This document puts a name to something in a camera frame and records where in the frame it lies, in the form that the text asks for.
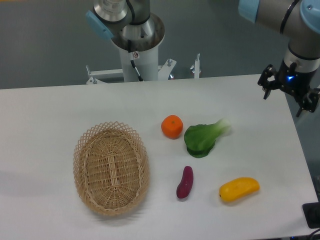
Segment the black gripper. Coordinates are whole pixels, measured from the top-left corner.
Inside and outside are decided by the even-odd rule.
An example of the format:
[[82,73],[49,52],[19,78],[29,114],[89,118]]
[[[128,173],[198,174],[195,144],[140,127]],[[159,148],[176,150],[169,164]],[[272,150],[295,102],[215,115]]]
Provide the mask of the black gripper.
[[263,99],[266,100],[271,91],[281,90],[291,95],[299,105],[296,117],[299,117],[303,111],[314,113],[320,99],[320,89],[311,88],[310,82],[315,75],[314,71],[300,72],[296,71],[298,64],[287,66],[282,61],[279,70],[276,70],[272,64],[269,64],[259,77],[257,84],[264,91]]

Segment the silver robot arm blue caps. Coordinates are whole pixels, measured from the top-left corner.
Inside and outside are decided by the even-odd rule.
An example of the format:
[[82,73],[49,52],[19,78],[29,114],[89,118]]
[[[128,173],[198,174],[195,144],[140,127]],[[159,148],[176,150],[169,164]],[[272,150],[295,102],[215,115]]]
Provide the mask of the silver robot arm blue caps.
[[318,0],[241,0],[239,14],[289,38],[279,69],[269,64],[258,85],[267,99],[273,90],[292,96],[301,112],[313,113],[320,99],[320,89],[310,83],[320,67],[320,2]]

